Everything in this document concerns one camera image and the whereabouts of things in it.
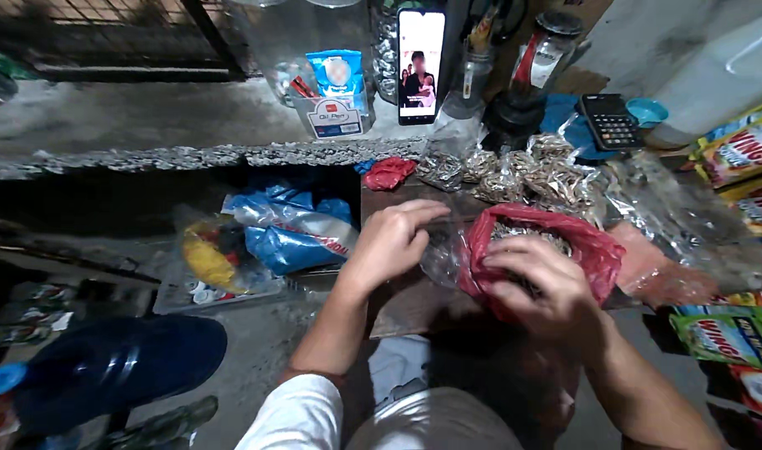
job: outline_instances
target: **calculator keypad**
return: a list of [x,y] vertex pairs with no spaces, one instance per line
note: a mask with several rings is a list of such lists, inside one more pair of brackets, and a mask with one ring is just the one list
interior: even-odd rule
[[593,115],[590,117],[601,140],[607,146],[630,148],[642,146],[635,124],[627,115]]

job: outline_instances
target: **blue snack packet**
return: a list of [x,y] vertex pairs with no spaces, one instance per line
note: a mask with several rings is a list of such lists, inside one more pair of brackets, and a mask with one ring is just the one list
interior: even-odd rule
[[[315,70],[317,88],[323,97],[356,95],[364,90],[362,52],[325,50],[307,53],[306,58]],[[357,97],[354,102],[354,108],[363,110]]]

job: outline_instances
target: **blue bottle cap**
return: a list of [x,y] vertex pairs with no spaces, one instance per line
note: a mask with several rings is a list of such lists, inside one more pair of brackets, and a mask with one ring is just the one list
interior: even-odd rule
[[11,363],[0,366],[0,394],[5,394],[17,386],[26,377],[28,366],[25,363]]

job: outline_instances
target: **green detergent packet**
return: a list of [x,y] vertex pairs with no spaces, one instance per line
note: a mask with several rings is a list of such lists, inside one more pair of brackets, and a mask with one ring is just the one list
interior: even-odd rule
[[671,315],[670,321],[698,360],[762,368],[762,315]]

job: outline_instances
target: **phone screen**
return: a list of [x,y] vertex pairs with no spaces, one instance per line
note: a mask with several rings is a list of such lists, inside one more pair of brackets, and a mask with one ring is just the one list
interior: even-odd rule
[[398,12],[398,123],[434,123],[445,14]]

